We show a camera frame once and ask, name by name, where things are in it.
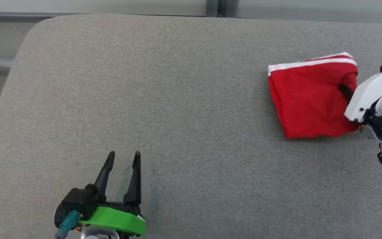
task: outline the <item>red cloth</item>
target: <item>red cloth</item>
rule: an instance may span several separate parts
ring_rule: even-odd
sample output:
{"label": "red cloth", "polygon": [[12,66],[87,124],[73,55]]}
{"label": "red cloth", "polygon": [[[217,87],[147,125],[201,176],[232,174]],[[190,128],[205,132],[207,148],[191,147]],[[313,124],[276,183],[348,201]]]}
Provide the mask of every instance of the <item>red cloth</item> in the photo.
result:
{"label": "red cloth", "polygon": [[349,53],[270,65],[268,76],[286,138],[338,137],[358,129],[344,116],[348,102],[338,89],[356,89],[357,67]]}

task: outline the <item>gray cushion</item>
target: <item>gray cushion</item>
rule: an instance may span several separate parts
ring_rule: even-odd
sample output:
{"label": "gray cushion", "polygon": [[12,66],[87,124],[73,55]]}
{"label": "gray cushion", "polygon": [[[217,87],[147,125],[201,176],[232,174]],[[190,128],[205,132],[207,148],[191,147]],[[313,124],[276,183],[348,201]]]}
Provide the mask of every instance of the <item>gray cushion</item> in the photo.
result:
{"label": "gray cushion", "polygon": [[[348,51],[382,64],[382,25],[75,15],[27,35],[0,99],[0,238],[52,238],[67,192],[142,154],[147,238],[382,238],[375,141],[286,140],[267,66]],[[72,233],[70,238],[79,238]]]}

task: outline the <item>black bracket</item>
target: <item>black bracket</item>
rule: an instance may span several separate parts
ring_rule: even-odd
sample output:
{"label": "black bracket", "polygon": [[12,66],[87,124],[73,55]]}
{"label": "black bracket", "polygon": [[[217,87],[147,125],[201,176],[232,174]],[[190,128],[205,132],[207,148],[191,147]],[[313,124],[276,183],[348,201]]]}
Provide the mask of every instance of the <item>black bracket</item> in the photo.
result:
{"label": "black bracket", "polygon": [[132,178],[129,188],[121,202],[107,202],[105,195],[109,174],[113,169],[115,153],[111,151],[94,184],[88,184],[85,189],[72,189],[62,200],[54,213],[54,224],[57,228],[72,211],[80,213],[81,218],[88,220],[97,207],[110,207],[115,210],[142,216],[141,204],[141,154],[135,152],[132,163]]}

